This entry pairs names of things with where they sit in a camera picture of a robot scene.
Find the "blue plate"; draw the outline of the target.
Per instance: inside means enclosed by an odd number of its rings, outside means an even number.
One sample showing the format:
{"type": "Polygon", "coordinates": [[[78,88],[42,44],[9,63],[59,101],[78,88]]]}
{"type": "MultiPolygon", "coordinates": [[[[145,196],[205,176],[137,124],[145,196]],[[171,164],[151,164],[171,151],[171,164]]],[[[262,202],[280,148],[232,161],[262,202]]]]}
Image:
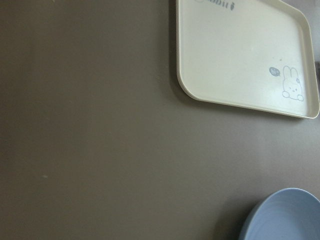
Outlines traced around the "blue plate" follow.
{"type": "Polygon", "coordinates": [[[285,188],[260,201],[247,216],[240,240],[318,240],[320,201],[299,188],[285,188]]]}

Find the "cream rabbit tray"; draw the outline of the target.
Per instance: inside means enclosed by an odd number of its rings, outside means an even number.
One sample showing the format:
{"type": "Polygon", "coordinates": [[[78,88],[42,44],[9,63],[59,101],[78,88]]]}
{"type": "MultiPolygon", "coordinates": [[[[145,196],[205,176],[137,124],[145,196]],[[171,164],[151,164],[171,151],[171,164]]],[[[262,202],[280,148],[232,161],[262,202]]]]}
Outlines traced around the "cream rabbit tray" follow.
{"type": "Polygon", "coordinates": [[[281,0],[178,0],[176,72],[191,98],[315,119],[310,25],[281,0]]]}

